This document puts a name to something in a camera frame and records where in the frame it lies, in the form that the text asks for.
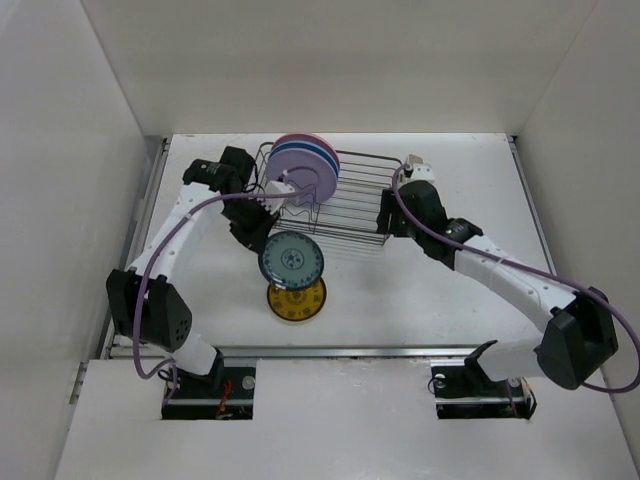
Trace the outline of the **teal patterned plate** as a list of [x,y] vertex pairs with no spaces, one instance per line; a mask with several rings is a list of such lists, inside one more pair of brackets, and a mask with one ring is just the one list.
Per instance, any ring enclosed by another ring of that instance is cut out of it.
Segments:
[[267,238],[258,256],[265,279],[277,288],[299,291],[313,286],[324,271],[324,256],[318,244],[296,231],[280,231]]

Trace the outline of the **wire dish rack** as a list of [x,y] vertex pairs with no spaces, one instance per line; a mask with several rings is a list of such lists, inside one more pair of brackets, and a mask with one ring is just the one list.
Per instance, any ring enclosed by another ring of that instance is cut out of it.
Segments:
[[391,186],[401,160],[349,150],[337,154],[340,173],[333,196],[321,204],[307,201],[283,206],[276,228],[297,231],[316,241],[384,245],[389,236],[377,231],[381,196]]

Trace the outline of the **lilac plate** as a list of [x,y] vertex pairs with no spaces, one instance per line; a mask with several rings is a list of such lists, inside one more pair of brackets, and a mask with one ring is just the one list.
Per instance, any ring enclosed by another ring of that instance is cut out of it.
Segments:
[[265,167],[267,181],[281,180],[297,190],[310,187],[306,197],[298,200],[326,202],[336,192],[337,164],[330,156],[308,148],[287,148],[268,157]]

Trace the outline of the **yellow patterned plate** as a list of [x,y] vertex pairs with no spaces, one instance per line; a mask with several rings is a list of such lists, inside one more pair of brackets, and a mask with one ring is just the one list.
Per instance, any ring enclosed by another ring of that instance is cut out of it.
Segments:
[[303,290],[284,290],[274,285],[267,288],[271,311],[288,323],[301,323],[317,315],[324,307],[327,287],[322,278]]

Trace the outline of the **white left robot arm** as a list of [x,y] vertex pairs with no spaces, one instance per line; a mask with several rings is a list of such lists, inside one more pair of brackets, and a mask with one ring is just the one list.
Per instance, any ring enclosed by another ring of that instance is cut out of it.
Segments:
[[131,340],[140,378],[149,380],[165,372],[179,384],[186,375],[191,387],[205,397],[223,387],[224,356],[196,332],[175,280],[218,219],[226,220],[238,239],[255,248],[265,242],[280,208],[302,192],[287,174],[253,190],[254,170],[254,158],[236,147],[226,148],[217,161],[193,160],[154,238],[127,268],[115,269],[107,277],[114,329]]

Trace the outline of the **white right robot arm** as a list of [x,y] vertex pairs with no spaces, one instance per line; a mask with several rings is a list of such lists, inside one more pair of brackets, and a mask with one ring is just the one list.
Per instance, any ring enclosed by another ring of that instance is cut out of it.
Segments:
[[423,253],[488,288],[539,331],[533,339],[489,340],[466,360],[465,386],[487,393],[499,381],[546,377],[575,390],[618,350],[605,296],[581,292],[542,275],[517,269],[508,254],[463,218],[450,218],[436,188],[425,180],[383,191],[377,229],[410,238]]

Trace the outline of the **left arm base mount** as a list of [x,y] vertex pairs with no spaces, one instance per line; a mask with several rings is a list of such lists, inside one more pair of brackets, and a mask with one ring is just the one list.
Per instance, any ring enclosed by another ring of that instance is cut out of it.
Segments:
[[162,370],[165,382],[161,418],[163,420],[252,420],[256,386],[256,364],[226,366],[219,386],[183,370],[173,374]]

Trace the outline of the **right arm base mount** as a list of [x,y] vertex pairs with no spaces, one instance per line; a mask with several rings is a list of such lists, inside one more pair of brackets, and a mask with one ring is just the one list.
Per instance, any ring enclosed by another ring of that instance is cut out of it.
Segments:
[[431,374],[427,386],[440,420],[530,420],[537,410],[537,398],[523,378],[493,381],[463,364],[435,364]]

